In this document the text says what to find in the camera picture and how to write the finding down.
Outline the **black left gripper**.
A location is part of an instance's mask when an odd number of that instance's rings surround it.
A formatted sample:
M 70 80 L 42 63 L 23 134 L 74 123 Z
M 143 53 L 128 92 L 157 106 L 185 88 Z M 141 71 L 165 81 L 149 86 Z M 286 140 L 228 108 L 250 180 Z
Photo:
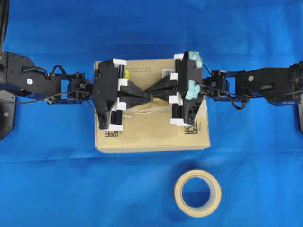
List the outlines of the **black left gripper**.
M 126 65 L 127 61 L 122 59 L 96 64 L 92 100 L 101 130 L 122 131 L 123 110 L 152 102 L 148 93 L 124 78 Z

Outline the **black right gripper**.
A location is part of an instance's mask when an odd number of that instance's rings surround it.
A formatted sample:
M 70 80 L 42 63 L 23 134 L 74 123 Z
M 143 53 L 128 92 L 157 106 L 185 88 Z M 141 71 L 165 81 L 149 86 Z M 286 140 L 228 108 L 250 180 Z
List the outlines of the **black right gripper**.
M 200 92 L 202 85 L 202 58 L 197 51 L 175 54 L 175 72 L 170 79 L 161 79 L 145 92 L 151 101 L 163 100 L 172 104 L 170 123 L 176 126 L 193 126 L 203 101 Z

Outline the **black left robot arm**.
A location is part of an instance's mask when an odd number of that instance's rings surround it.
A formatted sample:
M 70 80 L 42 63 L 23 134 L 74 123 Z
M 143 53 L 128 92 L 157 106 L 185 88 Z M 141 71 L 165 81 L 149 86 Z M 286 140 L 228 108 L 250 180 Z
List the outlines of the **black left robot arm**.
M 152 101 L 152 97 L 126 77 L 126 61 L 109 59 L 97 64 L 94 78 L 85 73 L 68 74 L 61 65 L 51 72 L 29 57 L 12 52 L 0 54 L 0 88 L 17 96 L 49 104 L 81 104 L 92 100 L 99 129 L 123 130 L 123 111 Z

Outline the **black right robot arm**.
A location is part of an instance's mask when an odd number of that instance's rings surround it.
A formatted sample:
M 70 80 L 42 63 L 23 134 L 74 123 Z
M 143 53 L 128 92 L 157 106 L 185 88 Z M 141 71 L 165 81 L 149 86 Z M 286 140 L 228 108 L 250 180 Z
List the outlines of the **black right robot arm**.
M 230 102 L 237 110 L 251 99 L 264 98 L 274 106 L 301 103 L 303 63 L 288 68 L 261 68 L 251 71 L 213 70 L 203 77 L 199 52 L 186 51 L 174 55 L 174 72 L 163 77 L 146 92 L 172 105 L 170 123 L 193 126 L 203 100 Z

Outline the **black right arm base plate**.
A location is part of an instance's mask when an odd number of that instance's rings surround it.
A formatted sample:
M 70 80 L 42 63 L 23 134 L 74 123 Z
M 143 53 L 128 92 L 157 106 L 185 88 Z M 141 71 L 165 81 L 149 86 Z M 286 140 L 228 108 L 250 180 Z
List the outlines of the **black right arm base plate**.
M 294 108 L 294 120 L 297 130 L 303 133 L 303 104 L 298 104 Z

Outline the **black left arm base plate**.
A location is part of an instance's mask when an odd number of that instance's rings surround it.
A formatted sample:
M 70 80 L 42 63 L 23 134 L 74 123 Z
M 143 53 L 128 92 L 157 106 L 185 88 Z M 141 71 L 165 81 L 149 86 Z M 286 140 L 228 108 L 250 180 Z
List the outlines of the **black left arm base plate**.
M 15 101 L 16 97 L 12 93 L 0 91 L 0 140 L 14 129 Z

